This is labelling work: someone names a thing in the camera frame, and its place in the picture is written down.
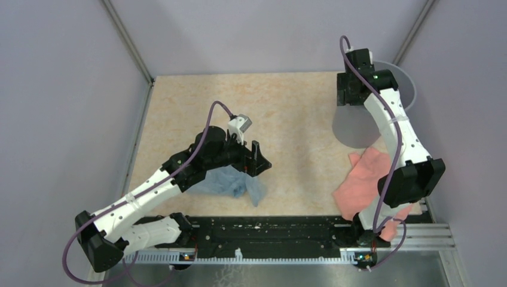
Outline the grey plastic trash bin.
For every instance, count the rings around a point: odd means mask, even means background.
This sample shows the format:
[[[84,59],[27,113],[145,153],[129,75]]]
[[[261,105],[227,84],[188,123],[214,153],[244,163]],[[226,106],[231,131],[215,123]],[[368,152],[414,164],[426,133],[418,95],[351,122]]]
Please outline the grey plastic trash bin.
[[[417,88],[411,76],[392,63],[379,60],[373,63],[376,70],[388,69],[393,73],[399,84],[402,106],[409,111],[417,98]],[[336,107],[332,130],[339,142],[356,149],[367,148],[380,137],[374,119],[364,106]]]

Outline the blue plastic trash bag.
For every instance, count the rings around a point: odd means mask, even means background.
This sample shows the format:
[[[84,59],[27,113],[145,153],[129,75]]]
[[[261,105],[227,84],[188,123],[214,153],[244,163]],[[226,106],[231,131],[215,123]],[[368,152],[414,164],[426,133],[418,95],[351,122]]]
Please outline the blue plastic trash bag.
[[[207,171],[204,180],[193,185],[186,193],[233,198],[248,194],[252,205],[257,207],[264,199],[267,189],[257,177],[227,166]]]

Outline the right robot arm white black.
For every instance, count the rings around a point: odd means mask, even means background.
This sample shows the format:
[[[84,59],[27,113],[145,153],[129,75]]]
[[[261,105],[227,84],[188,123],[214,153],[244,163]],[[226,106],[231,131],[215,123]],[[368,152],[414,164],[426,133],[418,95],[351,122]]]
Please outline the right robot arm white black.
[[[337,75],[337,105],[363,106],[369,112],[392,161],[377,181],[372,203],[352,219],[352,242],[367,246],[402,209],[432,193],[445,163],[433,158],[416,135],[392,71],[377,70],[367,48],[347,50],[342,56],[345,71]]]

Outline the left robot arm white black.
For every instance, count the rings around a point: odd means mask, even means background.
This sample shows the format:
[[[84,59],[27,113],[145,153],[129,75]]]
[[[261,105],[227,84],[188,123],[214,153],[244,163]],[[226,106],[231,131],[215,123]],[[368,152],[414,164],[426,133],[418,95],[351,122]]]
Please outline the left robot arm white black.
[[[141,219],[162,202],[203,181],[208,171],[232,167],[254,178],[272,164],[260,144],[248,147],[236,134],[210,126],[186,150],[172,155],[143,184],[111,204],[75,217],[77,240],[96,272],[107,271],[126,255],[158,245],[188,248],[193,227],[180,212],[142,223]]]

